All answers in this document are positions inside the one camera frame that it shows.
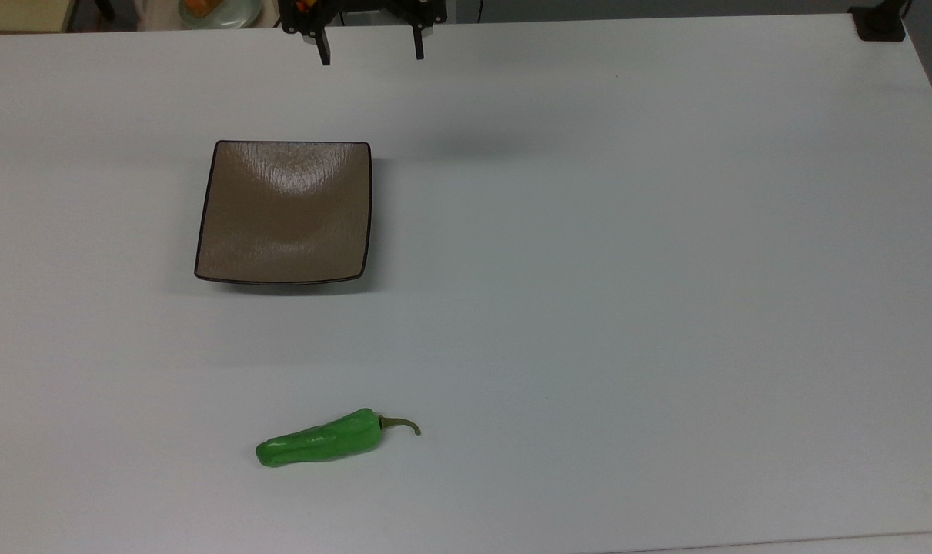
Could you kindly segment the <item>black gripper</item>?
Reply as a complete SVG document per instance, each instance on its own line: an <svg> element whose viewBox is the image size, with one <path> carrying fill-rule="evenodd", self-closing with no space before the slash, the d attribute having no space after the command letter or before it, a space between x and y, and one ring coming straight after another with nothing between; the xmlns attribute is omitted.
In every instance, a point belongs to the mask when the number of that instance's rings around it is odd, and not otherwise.
<svg viewBox="0 0 932 554"><path fill-rule="evenodd" d="M279 24L286 34L315 34L322 66L331 65L325 27L340 14L384 12L413 27L414 56L426 58L424 32L448 19L445 1L280 1Z"/></svg>

